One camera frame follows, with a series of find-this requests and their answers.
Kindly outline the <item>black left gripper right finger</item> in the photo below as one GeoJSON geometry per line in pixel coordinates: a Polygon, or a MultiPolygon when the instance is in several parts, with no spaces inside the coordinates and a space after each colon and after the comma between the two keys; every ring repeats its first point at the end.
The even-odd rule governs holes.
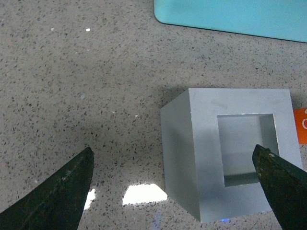
{"type": "Polygon", "coordinates": [[[307,228],[307,172],[256,145],[252,161],[261,187],[283,230],[307,228]]]}

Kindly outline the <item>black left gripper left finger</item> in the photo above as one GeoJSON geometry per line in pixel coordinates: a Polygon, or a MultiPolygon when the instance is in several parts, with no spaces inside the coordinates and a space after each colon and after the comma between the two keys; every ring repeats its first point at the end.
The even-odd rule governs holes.
{"type": "Polygon", "coordinates": [[[1,212],[2,230],[76,230],[94,171],[85,148],[24,198],[1,212]]]}

